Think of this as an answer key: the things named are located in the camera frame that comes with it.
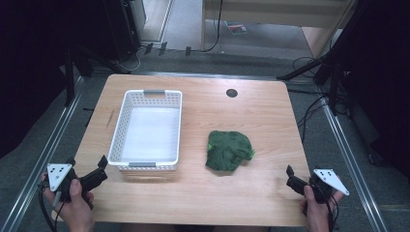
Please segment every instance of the person's hand holding controller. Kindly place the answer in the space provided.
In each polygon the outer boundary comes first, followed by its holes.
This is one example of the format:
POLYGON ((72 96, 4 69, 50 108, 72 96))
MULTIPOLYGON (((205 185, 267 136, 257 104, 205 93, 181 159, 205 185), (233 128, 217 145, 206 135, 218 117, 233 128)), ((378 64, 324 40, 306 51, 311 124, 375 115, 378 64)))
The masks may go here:
MULTIPOLYGON (((81 183, 77 179, 72 180, 70 186, 70 197, 72 201, 70 203, 65 203, 64 206, 62 202, 59 202, 54 209, 54 211, 59 212, 61 207, 63 207, 59 217, 67 223, 71 232, 90 232, 94 229, 95 222, 93 213, 91 212, 88 204, 82 198, 81 192, 81 183)), ((49 188, 44 190, 44 196, 50 204, 54 202, 55 194, 49 188)), ((93 202, 93 193, 87 192, 86 197, 91 203, 93 202)))
MULTIPOLYGON (((309 232, 329 232, 329 209, 326 204, 318 204, 314 199, 314 193, 311 186, 305 186, 305 199, 301 202, 301 211, 307 204, 307 231, 309 232)), ((341 191, 336 191, 333 198, 329 200, 331 210, 335 209, 335 201, 338 203, 343 197, 341 191)))

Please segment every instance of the crumpled green towel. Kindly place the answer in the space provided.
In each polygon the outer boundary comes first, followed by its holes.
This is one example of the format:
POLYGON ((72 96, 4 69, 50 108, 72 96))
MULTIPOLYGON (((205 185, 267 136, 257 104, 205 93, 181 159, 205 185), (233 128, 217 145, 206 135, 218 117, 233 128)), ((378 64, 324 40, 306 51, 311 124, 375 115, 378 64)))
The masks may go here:
POLYGON ((217 131, 209 134, 206 165, 217 171, 235 171, 242 160, 251 160, 254 151, 249 139, 237 131, 217 131))

